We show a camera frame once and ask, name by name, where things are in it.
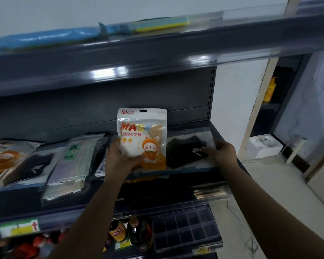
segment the hand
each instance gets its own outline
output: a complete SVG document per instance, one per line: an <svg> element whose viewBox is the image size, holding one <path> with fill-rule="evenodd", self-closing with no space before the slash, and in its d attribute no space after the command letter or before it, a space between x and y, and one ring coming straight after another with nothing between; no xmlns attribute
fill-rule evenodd
<svg viewBox="0 0 324 259"><path fill-rule="evenodd" d="M225 141L216 141L215 143L217 150L202 147L201 151L212 156L220 168L230 165L238 165L235 148L232 144Z"/></svg>
<svg viewBox="0 0 324 259"><path fill-rule="evenodd" d="M107 162L105 165L106 180L108 178L126 179L132 168L143 161L144 157L138 156L132 159L124 157L117 144L119 138L115 138L110 147L106 149Z"/></svg>

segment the person's left arm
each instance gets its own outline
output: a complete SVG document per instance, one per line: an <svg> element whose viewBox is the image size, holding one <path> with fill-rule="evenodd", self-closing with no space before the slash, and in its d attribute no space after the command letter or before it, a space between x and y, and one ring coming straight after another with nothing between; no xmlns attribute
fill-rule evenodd
<svg viewBox="0 0 324 259"><path fill-rule="evenodd" d="M112 222L114 205L122 183L142 156L127 159L114 140L107 148L106 178L92 197L84 212L69 230L65 239L50 253L47 259L101 258Z"/></svg>

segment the clear plastic organizer box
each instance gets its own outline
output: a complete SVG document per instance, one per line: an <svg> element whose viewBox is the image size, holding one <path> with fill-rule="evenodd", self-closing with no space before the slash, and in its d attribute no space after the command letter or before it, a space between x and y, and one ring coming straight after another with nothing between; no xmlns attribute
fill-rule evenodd
<svg viewBox="0 0 324 259"><path fill-rule="evenodd" d="M152 221L155 251L198 244L220 236L210 208L172 213Z"/></svg>

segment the person's right arm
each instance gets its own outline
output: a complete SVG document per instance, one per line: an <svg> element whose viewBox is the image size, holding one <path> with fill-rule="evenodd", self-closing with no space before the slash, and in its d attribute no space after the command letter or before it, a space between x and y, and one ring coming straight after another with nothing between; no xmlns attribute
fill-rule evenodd
<svg viewBox="0 0 324 259"><path fill-rule="evenodd" d="M214 157L248 225L268 259L324 258L324 240L268 195L238 165L233 145L217 142Z"/></svg>

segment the black baseboard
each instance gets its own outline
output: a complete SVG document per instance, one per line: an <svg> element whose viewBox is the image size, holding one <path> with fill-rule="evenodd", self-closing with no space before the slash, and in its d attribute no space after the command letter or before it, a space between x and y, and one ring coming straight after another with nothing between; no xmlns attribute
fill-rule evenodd
<svg viewBox="0 0 324 259"><path fill-rule="evenodd" d="M273 135L273 137L279 141L281 144L283 144L283 146L286 146L285 143L283 143L280 139L278 139L275 135ZM286 157L289 158L290 155L292 154L293 150L287 146L285 147L285 149L283 150L282 154ZM294 159L292 160L292 164L294 164L302 173L305 173L306 170L310 167L310 164L308 162L306 162L302 157L300 157L299 155L296 155L294 157Z"/></svg>

